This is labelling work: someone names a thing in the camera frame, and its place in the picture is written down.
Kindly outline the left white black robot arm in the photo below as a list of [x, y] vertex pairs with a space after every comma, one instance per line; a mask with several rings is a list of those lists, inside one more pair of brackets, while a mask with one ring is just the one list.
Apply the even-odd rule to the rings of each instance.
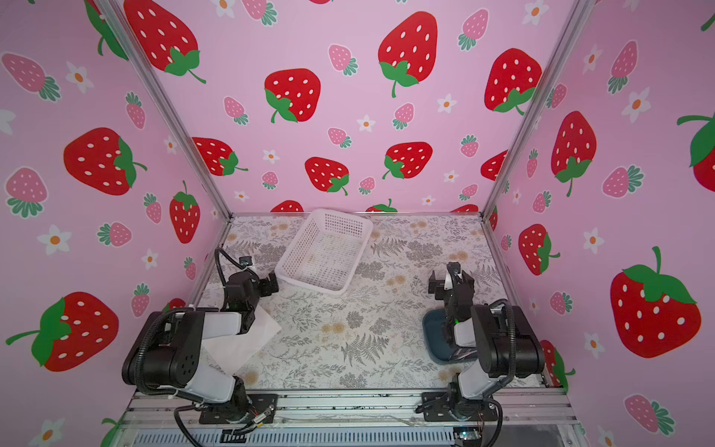
[[197, 411], [202, 425], [238, 424], [249, 431], [272, 422], [277, 395], [247, 393], [234, 372], [280, 330], [260, 301], [279, 292], [274, 272], [262, 278], [252, 259], [231, 257], [224, 249], [214, 262], [236, 267], [220, 272], [220, 307], [178, 307], [152, 313], [122, 366], [122, 379], [146, 396], [185, 400], [176, 417]]

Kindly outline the white plastic mesh basket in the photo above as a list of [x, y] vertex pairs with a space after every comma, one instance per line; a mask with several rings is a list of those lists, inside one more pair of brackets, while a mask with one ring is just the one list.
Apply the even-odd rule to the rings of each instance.
[[374, 224], [336, 210], [311, 212], [275, 268], [279, 279], [339, 296], [352, 281]]

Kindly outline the white paper napkin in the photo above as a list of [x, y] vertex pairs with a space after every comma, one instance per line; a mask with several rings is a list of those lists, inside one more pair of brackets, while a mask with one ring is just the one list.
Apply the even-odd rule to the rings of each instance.
[[236, 375], [280, 331], [281, 326], [259, 305], [247, 333], [212, 338], [202, 344], [225, 374]]

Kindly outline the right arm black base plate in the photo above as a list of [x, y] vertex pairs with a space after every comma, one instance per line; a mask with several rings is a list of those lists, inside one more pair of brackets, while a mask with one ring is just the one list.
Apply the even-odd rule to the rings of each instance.
[[459, 393], [424, 392], [414, 409], [426, 422], [497, 422], [497, 405], [485, 400], [468, 400]]

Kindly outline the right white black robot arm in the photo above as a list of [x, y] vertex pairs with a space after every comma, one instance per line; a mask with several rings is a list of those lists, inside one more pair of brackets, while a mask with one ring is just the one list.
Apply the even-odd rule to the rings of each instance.
[[495, 394], [516, 378], [543, 371], [543, 348], [520, 307], [506, 299], [476, 304], [476, 281], [458, 262], [444, 279], [431, 274], [428, 294], [443, 303], [423, 318], [428, 355], [442, 365], [469, 363], [443, 392], [422, 395], [416, 409], [428, 422], [500, 415]]

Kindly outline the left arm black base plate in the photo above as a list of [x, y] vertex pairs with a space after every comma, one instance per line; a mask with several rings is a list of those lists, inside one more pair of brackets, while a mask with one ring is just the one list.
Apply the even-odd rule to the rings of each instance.
[[199, 417], [201, 425], [271, 424], [277, 410], [277, 394], [248, 394], [230, 402], [208, 404]]

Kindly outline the dark teal plastic bin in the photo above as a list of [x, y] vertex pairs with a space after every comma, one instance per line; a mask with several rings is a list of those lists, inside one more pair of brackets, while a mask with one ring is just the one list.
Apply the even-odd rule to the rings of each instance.
[[432, 361], [440, 365], [473, 362], [478, 359], [476, 348], [458, 346], [449, 328], [445, 327], [446, 313], [443, 309], [434, 309], [424, 315], [422, 326], [426, 350]]

